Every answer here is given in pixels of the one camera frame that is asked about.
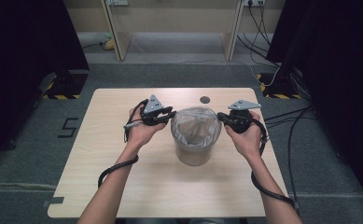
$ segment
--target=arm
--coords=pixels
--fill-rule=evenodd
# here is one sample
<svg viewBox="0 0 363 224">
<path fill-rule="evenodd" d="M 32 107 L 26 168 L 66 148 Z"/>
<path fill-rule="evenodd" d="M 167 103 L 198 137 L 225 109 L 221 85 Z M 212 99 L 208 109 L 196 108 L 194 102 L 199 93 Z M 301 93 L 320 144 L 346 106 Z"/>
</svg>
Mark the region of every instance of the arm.
<svg viewBox="0 0 363 224">
<path fill-rule="evenodd" d="M 141 107 L 135 112 L 133 120 L 141 118 L 140 109 Z M 153 134 L 165 126 L 165 124 L 161 123 L 155 126 L 139 124 L 132 127 L 129 132 L 129 141 L 116 164 L 132 160 L 138 154 L 140 148 L 149 142 Z M 96 191 L 83 211 L 78 223 L 115 223 L 120 200 L 131 169 L 131 165 L 119 168 L 105 178 L 102 186 Z"/>
<path fill-rule="evenodd" d="M 253 119 L 259 120 L 258 114 L 254 112 L 250 113 Z M 225 125 L 225 130 L 232 139 L 237 151 L 245 157 L 251 166 L 259 184 L 271 192 L 284 195 L 259 155 L 260 128 L 252 123 L 247 131 L 241 134 L 234 132 L 228 125 Z M 263 193 L 260 193 L 260 196 L 263 201 L 268 223 L 302 223 L 295 210 L 288 203 L 284 203 Z"/>
</svg>

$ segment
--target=wall socket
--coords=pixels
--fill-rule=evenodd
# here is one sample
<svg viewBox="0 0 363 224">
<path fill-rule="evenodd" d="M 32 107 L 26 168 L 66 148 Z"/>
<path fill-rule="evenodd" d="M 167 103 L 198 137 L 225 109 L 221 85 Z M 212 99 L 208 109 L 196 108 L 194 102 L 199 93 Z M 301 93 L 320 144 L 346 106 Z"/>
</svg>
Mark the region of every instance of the wall socket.
<svg viewBox="0 0 363 224">
<path fill-rule="evenodd" d="M 129 5 L 128 0 L 107 0 L 108 5 L 110 6 L 123 6 L 126 7 Z"/>
<path fill-rule="evenodd" d="M 252 0 L 253 5 L 251 5 L 251 7 L 259 7 L 259 4 L 261 4 L 262 6 L 265 6 L 265 0 Z M 248 7 L 248 0 L 244 1 L 244 6 Z"/>
</svg>

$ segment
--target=human hand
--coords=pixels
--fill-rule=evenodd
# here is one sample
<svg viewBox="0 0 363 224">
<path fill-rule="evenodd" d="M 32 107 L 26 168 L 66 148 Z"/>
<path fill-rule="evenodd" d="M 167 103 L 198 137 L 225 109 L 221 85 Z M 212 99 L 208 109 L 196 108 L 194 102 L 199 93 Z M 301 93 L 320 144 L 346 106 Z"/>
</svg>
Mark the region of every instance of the human hand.
<svg viewBox="0 0 363 224">
<path fill-rule="evenodd" d="M 259 115 L 250 111 L 253 119 L 259 120 Z M 244 133 L 236 133 L 229 125 L 225 125 L 225 130 L 230 136 L 237 151 L 242 154 L 248 161 L 260 158 L 259 146 L 261 130 L 255 123 L 251 123 L 250 127 Z"/>
<path fill-rule="evenodd" d="M 143 108 L 143 105 L 140 105 L 137 110 L 135 111 L 132 120 L 141 120 L 140 111 Z M 134 108 L 132 108 L 129 111 L 129 114 L 131 115 Z M 166 124 L 160 123 L 155 126 L 147 126 L 143 123 L 141 120 L 141 123 L 139 123 L 137 126 L 132 127 L 129 130 L 129 140 L 128 144 L 133 144 L 136 147 L 140 148 L 143 145 L 147 144 L 149 140 L 151 140 L 152 136 L 155 132 L 162 130 L 164 127 L 166 127 Z"/>
</svg>

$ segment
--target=gray carpet floor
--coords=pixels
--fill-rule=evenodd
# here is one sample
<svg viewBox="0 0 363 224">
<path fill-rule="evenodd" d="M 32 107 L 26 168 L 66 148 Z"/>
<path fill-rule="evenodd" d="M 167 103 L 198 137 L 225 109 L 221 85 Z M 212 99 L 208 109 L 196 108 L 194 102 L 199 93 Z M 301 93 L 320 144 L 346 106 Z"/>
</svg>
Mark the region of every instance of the gray carpet floor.
<svg viewBox="0 0 363 224">
<path fill-rule="evenodd" d="M 99 88 L 240 88 L 255 90 L 263 117 L 270 118 L 310 104 L 306 99 L 281 100 L 262 96 L 251 70 L 245 65 L 204 64 L 91 64 L 78 100 L 41 100 L 15 139 L 17 147 L 0 151 L 0 223 L 75 223 L 76 219 L 48 217 L 48 201 L 61 177 L 77 136 L 62 126 L 67 118 L 79 127 L 93 92 Z M 274 72 L 253 66 L 254 73 Z M 42 83 L 44 90 L 53 76 Z M 284 118 L 295 118 L 292 114 Z M 314 111 L 295 126 L 292 137 L 292 172 L 305 223 L 363 223 L 363 190 L 350 167 L 337 157 Z M 292 195 L 287 167 L 287 139 L 292 122 L 269 128 L 273 148 Z M 249 223 L 266 223 L 251 217 Z"/>
</svg>

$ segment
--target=black curtain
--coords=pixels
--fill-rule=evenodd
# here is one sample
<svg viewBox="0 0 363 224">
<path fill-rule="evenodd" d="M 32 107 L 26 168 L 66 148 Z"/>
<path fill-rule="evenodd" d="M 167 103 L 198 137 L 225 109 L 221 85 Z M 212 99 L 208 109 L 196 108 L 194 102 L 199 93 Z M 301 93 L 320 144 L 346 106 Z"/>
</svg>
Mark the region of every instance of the black curtain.
<svg viewBox="0 0 363 224">
<path fill-rule="evenodd" d="M 0 1 L 0 147 L 59 69 L 89 69 L 63 1 Z"/>
<path fill-rule="evenodd" d="M 307 21 L 312 1 L 286 1 L 268 59 L 283 63 L 292 55 L 323 126 L 363 188 L 363 0 L 316 2 Z M 303 27 L 307 33 L 297 35 Z M 292 48 L 295 41 L 302 44 Z"/>
</svg>

